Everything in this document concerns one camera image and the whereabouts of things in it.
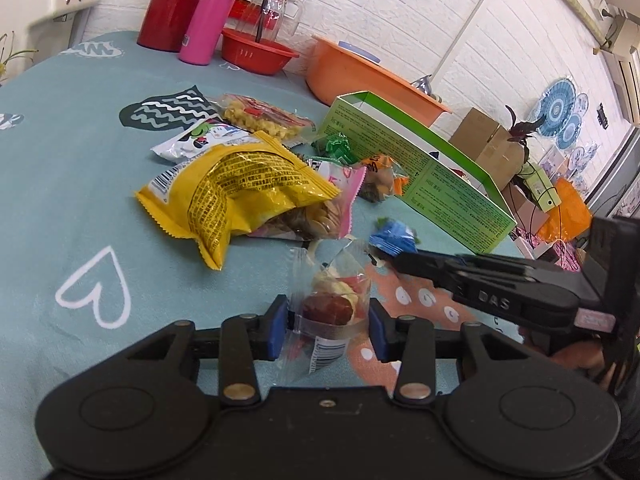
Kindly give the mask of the blue-lidded food container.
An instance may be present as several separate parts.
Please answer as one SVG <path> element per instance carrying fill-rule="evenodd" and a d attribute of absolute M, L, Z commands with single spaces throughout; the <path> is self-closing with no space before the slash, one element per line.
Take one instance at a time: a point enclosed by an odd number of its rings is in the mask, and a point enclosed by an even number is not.
<path fill-rule="evenodd" d="M 363 48 L 354 46 L 353 44 L 350 44 L 349 42 L 346 41 L 340 41 L 338 43 L 338 46 L 340 48 L 343 48 L 349 52 L 352 52 L 353 54 L 356 54 L 358 56 L 360 56 L 360 58 L 365 58 L 367 61 L 374 63 L 374 64 L 380 64 L 381 63 L 381 59 L 378 58 L 376 55 L 372 54 L 371 52 L 364 50 Z"/>

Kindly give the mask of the orange plastic bag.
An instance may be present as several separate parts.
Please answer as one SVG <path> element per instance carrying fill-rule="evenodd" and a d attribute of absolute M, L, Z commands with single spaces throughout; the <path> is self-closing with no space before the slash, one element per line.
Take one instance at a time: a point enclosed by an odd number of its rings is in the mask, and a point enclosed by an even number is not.
<path fill-rule="evenodd" d="M 548 219 L 536 235 L 547 243 L 562 240 L 569 242 L 587 231 L 592 214 L 576 188 L 564 178 L 556 180 L 554 185 L 561 203 L 548 212 Z"/>

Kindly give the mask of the green cardboard box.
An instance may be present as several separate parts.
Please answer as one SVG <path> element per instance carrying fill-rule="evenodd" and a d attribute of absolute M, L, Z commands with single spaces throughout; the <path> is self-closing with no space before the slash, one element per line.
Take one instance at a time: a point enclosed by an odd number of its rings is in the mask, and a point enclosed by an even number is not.
<path fill-rule="evenodd" d="M 401 199 L 471 252 L 492 252 L 515 220 L 492 177 L 462 151 L 372 92 L 338 96 L 318 133 L 341 133 L 355 156 L 387 155 L 409 177 Z"/>

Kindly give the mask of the clear jelly snack packet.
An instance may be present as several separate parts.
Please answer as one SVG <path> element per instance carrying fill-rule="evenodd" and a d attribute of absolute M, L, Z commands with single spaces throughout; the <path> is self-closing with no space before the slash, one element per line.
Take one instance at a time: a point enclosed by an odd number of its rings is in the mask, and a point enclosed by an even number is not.
<path fill-rule="evenodd" d="M 281 385 L 320 372 L 367 336 L 371 263 L 364 240 L 317 240 L 292 250 L 290 325 L 278 359 Z"/>

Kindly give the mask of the orange plastic basin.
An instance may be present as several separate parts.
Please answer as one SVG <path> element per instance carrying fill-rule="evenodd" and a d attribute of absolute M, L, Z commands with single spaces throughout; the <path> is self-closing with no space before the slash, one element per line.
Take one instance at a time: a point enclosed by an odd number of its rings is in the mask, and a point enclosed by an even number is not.
<path fill-rule="evenodd" d="M 338 96 L 367 91 L 403 110 L 427 127 L 442 114 L 449 114 L 445 104 L 418 90 L 408 81 L 362 56 L 340 47 L 326 38 L 314 36 L 306 71 L 311 93 L 330 106 Z"/>

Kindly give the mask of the pink thermos bottle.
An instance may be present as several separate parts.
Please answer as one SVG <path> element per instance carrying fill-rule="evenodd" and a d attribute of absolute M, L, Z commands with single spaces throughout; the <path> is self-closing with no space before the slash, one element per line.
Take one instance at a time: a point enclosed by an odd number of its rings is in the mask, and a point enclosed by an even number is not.
<path fill-rule="evenodd" d="M 235 0 L 200 0 L 182 40 L 178 59 L 208 65 Z"/>

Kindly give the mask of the glass jar with label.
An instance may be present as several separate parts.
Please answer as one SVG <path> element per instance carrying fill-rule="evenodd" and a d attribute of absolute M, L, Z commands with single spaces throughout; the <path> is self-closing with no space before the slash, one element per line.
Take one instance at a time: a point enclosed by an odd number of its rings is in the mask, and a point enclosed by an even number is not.
<path fill-rule="evenodd" d="M 256 42 L 288 44 L 296 33 L 302 12 L 302 0 L 252 0 L 235 29 Z"/>

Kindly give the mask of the blue candy packet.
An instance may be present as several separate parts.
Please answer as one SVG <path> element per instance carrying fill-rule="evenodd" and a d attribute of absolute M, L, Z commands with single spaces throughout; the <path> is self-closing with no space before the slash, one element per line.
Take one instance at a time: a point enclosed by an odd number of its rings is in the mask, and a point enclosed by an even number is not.
<path fill-rule="evenodd" d="M 416 254 L 418 241 L 414 229 L 404 222 L 387 217 L 376 220 L 374 232 L 369 236 L 372 247 L 393 257 L 402 252 Z"/>

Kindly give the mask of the red plastic basin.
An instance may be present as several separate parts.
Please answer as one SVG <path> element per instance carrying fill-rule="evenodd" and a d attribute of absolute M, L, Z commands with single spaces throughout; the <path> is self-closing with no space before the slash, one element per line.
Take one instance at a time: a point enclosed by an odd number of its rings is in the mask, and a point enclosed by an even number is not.
<path fill-rule="evenodd" d="M 232 28 L 222 31 L 222 58 L 242 70 L 258 75 L 273 76 L 285 68 L 299 53 L 275 41 L 262 40 Z"/>

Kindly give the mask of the brown cardboard box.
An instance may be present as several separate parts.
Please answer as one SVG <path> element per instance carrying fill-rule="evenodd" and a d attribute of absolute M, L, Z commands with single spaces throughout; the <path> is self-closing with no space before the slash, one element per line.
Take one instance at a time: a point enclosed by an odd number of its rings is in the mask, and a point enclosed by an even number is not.
<path fill-rule="evenodd" d="M 524 164 L 524 148 L 509 139 L 502 125 L 471 108 L 449 143 L 483 168 L 502 191 Z"/>

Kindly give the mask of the green snack packet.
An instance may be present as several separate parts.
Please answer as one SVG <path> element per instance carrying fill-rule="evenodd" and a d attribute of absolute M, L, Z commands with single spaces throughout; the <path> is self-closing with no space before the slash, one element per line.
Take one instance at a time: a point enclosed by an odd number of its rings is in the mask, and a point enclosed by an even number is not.
<path fill-rule="evenodd" d="M 360 162 L 360 159 L 352 151 L 347 136 L 341 132 L 322 136 L 322 138 L 314 141 L 312 147 L 320 158 L 336 162 L 342 166 L 355 166 Z"/>

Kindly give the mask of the clear bag yellow biscuits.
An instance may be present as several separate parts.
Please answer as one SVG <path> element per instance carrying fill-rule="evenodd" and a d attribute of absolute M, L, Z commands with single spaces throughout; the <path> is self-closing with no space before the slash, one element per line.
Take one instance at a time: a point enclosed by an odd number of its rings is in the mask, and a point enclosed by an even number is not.
<path fill-rule="evenodd" d="M 226 93 L 209 102 L 232 126 L 249 132 L 263 131 L 287 146 L 309 144 L 318 138 L 316 124 L 309 118 L 250 96 Z"/>

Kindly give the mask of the yellow chip bag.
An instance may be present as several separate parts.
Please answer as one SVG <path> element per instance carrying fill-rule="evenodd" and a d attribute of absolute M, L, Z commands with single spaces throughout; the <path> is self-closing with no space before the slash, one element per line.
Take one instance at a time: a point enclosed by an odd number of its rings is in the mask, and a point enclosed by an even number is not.
<path fill-rule="evenodd" d="M 232 237 L 338 194 L 279 140 L 258 131 L 163 171 L 136 199 L 166 234 L 194 240 L 206 266 L 219 271 Z"/>

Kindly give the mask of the pink snack bag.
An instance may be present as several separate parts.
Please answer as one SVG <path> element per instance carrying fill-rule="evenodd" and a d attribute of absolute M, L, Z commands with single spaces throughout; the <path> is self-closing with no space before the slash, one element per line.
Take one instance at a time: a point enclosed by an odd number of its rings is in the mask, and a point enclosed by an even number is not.
<path fill-rule="evenodd" d="M 307 158 L 306 163 L 340 192 L 333 200 L 296 208 L 269 220 L 252 237 L 280 240 L 339 240 L 352 230 L 352 205 L 363 185 L 367 168 L 347 167 L 324 158 Z"/>

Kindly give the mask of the dark red potted plant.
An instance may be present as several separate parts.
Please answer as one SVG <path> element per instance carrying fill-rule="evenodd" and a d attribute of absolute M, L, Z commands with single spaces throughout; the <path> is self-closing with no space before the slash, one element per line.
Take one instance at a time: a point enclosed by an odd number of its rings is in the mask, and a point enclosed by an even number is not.
<path fill-rule="evenodd" d="M 516 119 L 514 109 L 509 105 L 506 106 L 508 110 L 512 125 L 509 129 L 508 141 L 512 143 L 518 143 L 525 145 L 528 138 L 530 138 L 547 120 L 547 115 L 542 114 L 534 122 L 519 122 Z"/>

